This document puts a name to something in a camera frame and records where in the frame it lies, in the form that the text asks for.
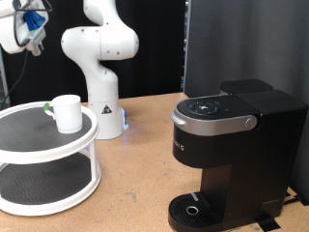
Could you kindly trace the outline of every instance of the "coffee maker drip tray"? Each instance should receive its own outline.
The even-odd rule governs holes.
[[[218,231],[220,222],[201,192],[181,195],[169,206],[169,223],[174,231]]]

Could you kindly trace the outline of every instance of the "black backdrop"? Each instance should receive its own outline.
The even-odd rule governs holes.
[[[39,57],[28,54],[23,79],[11,94],[12,105],[46,101],[63,94],[87,101],[83,72],[62,51],[61,38],[68,28],[95,26],[83,13],[83,1],[50,0],[53,12],[45,26],[47,37]],[[116,0],[122,21],[140,41],[132,59],[101,61],[119,77],[120,98],[180,92],[183,62],[184,0]],[[3,51],[9,88],[18,80],[25,51]]]

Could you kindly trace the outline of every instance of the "coffee maker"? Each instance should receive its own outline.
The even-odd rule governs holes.
[[[200,191],[170,203],[171,227],[216,232],[280,216],[307,109],[261,80],[178,102],[173,155],[203,172]]]

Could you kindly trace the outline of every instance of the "wooden table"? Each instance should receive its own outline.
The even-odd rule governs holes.
[[[81,204],[51,216],[0,212],[0,232],[172,232],[167,222],[169,203],[201,185],[202,170],[179,163],[172,154],[169,115],[185,98],[178,93],[120,100],[129,129],[118,138],[98,141],[102,179],[97,190]],[[281,231],[309,231],[309,208],[299,202],[287,205],[276,221]],[[237,231],[263,230],[255,223]]]

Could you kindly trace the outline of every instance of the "white robotic arm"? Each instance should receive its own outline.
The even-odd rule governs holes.
[[[0,44],[10,54],[27,48],[33,55],[43,51],[51,6],[46,9],[41,0],[0,0]]]
[[[136,33],[119,18],[115,0],[84,0],[84,13],[99,27],[67,30],[62,48],[84,72],[88,89],[88,107],[98,117],[98,139],[123,133],[124,112],[119,107],[118,77],[99,60],[123,60],[138,50]]]

